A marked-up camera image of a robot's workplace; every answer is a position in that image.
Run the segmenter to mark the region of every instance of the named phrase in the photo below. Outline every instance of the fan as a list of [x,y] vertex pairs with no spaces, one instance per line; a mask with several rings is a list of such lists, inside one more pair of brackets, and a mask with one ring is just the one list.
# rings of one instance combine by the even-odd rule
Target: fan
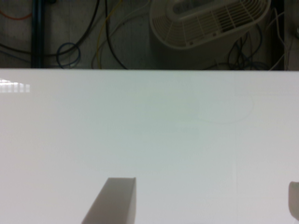
[[162,69],[188,69],[229,52],[271,0],[152,0],[149,48]]

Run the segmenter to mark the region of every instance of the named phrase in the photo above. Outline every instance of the metal pole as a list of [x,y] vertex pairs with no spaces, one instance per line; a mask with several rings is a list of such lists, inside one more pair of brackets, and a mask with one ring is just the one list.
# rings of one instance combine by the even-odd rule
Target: metal pole
[[44,67],[45,0],[33,0],[31,67]]

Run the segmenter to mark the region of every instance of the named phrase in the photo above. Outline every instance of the white table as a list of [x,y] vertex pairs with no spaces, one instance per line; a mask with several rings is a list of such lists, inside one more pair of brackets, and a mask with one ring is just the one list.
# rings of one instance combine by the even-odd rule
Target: white table
[[136,177],[136,224],[294,222],[295,73],[0,78],[0,223],[80,223],[109,177]]

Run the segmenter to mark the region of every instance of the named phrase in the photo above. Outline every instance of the cable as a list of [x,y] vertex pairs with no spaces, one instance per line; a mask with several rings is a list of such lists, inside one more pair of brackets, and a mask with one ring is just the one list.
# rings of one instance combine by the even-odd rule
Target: cable
[[[134,15],[137,11],[139,11],[139,10],[141,10],[141,9],[143,9],[143,8],[145,8],[145,7],[147,7],[148,6],[148,4],[150,3],[150,0],[148,1],[148,3],[147,4],[145,4],[143,7],[139,7],[138,9],[136,9],[135,11],[133,11],[133,12],[131,12],[131,13],[129,13],[128,15],[126,15],[122,20],[120,20],[120,22],[116,25],[116,27],[114,28],[114,30],[111,32],[111,34],[109,34],[109,36],[110,37],[112,37],[114,34],[115,34],[115,32],[120,28],[120,26],[123,24],[123,23],[125,23],[125,22],[127,22],[129,19],[129,17],[131,17],[132,15]],[[101,44],[101,46],[98,48],[98,50],[100,49],[100,48],[102,48],[105,44],[106,44],[106,40]],[[93,55],[93,58],[92,58],[92,61],[91,61],[91,69],[93,69],[93,60],[95,59],[95,57],[96,57],[96,52],[94,53],[94,55]]]
[[101,31],[100,31],[100,34],[97,38],[97,45],[96,45],[96,58],[97,58],[97,63],[98,63],[98,67],[99,69],[101,69],[101,63],[100,63],[100,58],[99,58],[99,44],[100,44],[100,40],[101,40],[101,35],[103,33],[103,30],[104,30],[104,26],[107,24],[107,21],[109,20],[109,18],[113,15],[113,13],[116,11],[116,9],[121,5],[122,3],[122,0],[119,1],[119,3],[112,9],[112,11],[109,13],[109,15],[106,17],[103,25],[102,25],[102,28],[101,28]]
[[30,17],[32,17],[32,13],[30,13],[29,15],[25,16],[25,17],[21,17],[21,18],[14,18],[14,17],[10,17],[8,16],[7,14],[5,14],[3,11],[0,10],[0,14],[2,14],[4,17],[8,18],[8,19],[11,19],[11,20],[14,20],[14,21],[23,21],[23,20],[26,20]]
[[[64,65],[61,65],[60,61],[59,61],[59,55],[60,55],[60,51],[62,50],[62,48],[66,45],[73,45],[73,47],[77,48],[78,50],[78,57],[76,58],[76,60],[74,60],[72,63],[68,63],[68,64],[64,64]],[[69,66],[73,63],[78,63],[81,59],[81,50],[80,48],[78,47],[78,45],[74,44],[74,43],[65,43],[65,44],[62,44],[58,49],[57,49],[57,53],[56,53],[56,62],[57,64],[59,64],[59,66],[64,69],[66,66]]]
[[267,31],[269,29],[269,27],[281,16],[284,16],[284,12],[281,12],[271,22],[269,22],[269,24],[267,25],[267,27],[264,30]]
[[20,61],[23,61],[23,62],[26,62],[26,63],[31,63],[30,61],[27,61],[27,60],[25,60],[25,59],[23,59],[23,58],[19,58],[19,57],[15,56],[15,55],[12,55],[12,54],[7,53],[7,52],[5,52],[5,51],[0,50],[0,52],[3,53],[3,54],[6,54],[6,55],[9,56],[9,57],[18,59],[18,60],[20,60]]
[[273,67],[269,69],[269,71],[272,71],[273,69],[275,69],[283,58],[284,58],[284,54],[278,59],[276,64],[274,64]]
[[[105,14],[106,14],[106,18],[108,16],[108,3],[107,0],[105,0]],[[120,61],[120,59],[118,58],[118,56],[115,54],[112,46],[111,46],[111,42],[110,42],[110,37],[109,37],[109,20],[107,20],[107,24],[106,24],[106,38],[107,38],[107,42],[110,48],[110,51],[113,55],[113,57],[115,58],[115,60],[121,65],[122,68],[127,69],[126,66],[124,66],[124,64]]]
[[[94,19],[95,19],[95,16],[96,16],[96,13],[98,11],[98,8],[99,8],[99,4],[100,4],[100,0],[97,0],[96,2],[96,6],[95,6],[95,9],[94,9],[94,13],[93,13],[93,17],[92,17],[92,20],[88,26],[88,28],[86,29],[85,33],[83,34],[83,36],[81,37],[81,39],[76,43],[77,46],[79,46],[84,40],[85,38],[88,36],[89,32],[91,31],[92,29],[92,26],[93,26],[93,22],[94,22]],[[23,53],[23,54],[30,54],[30,55],[34,55],[36,57],[56,57],[56,54],[52,53],[52,54],[45,54],[45,55],[38,55],[38,54],[34,54],[32,52],[29,52],[29,51],[25,51],[25,50],[21,50],[21,49],[14,49],[12,47],[9,47],[9,46],[6,46],[4,44],[0,44],[0,47],[2,48],[5,48],[5,49],[10,49],[10,50],[13,50],[15,52],[19,52],[19,53]],[[63,55],[63,54],[66,54],[70,51],[72,51],[73,49],[75,49],[76,47],[73,46],[72,48],[68,49],[68,50],[65,50],[63,52],[60,52],[59,55]]]
[[[252,48],[252,39],[251,39],[251,34],[249,32],[249,41],[250,41],[250,54],[253,54],[253,48]],[[252,63],[253,63],[253,56],[250,59],[250,70],[252,70]]]

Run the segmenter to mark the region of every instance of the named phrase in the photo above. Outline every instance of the gray object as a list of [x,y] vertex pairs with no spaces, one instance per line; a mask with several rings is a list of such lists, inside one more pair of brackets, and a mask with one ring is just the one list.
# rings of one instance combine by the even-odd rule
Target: gray object
[[82,224],[134,224],[135,178],[109,178]]
[[289,209],[291,215],[299,221],[299,183],[289,185]]

